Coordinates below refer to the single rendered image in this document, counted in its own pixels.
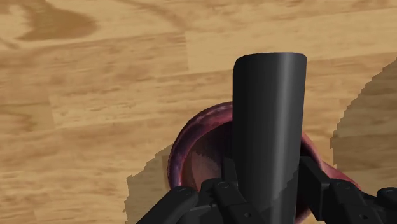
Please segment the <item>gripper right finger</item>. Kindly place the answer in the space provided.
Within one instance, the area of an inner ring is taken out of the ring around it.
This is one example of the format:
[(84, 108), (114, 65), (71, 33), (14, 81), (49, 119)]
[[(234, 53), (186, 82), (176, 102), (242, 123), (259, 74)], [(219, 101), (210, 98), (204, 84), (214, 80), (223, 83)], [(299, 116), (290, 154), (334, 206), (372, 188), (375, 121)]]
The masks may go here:
[(316, 220), (326, 224), (397, 224), (397, 188), (375, 196), (350, 181), (329, 178), (307, 156), (300, 157), (298, 192)]

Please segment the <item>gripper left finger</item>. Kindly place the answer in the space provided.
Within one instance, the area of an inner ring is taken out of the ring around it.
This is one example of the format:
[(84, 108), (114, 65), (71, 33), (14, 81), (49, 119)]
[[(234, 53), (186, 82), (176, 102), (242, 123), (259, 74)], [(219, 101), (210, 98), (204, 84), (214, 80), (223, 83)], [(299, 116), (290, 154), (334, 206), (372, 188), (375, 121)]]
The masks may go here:
[(265, 224), (237, 188), (235, 164), (224, 158), (222, 176), (205, 180), (200, 191), (169, 190), (136, 224)]

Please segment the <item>dark red bowl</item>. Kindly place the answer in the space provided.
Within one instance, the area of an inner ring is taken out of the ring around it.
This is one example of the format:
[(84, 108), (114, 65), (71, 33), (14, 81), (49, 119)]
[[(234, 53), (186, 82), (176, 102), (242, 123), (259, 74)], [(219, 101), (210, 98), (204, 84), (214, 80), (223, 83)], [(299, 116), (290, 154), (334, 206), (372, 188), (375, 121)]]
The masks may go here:
[[(168, 160), (167, 175), (171, 188), (184, 185), (199, 192), (205, 180), (222, 176), (223, 159), (231, 148), (232, 108), (231, 102), (217, 104), (195, 115), (182, 128)], [(329, 178), (350, 181), (360, 190), (352, 179), (319, 158), (306, 134), (302, 134), (301, 146), (293, 153), (310, 157)], [(312, 212), (298, 188), (286, 190), (280, 197), (290, 202), (294, 193), (298, 195), (293, 224), (300, 224)]]

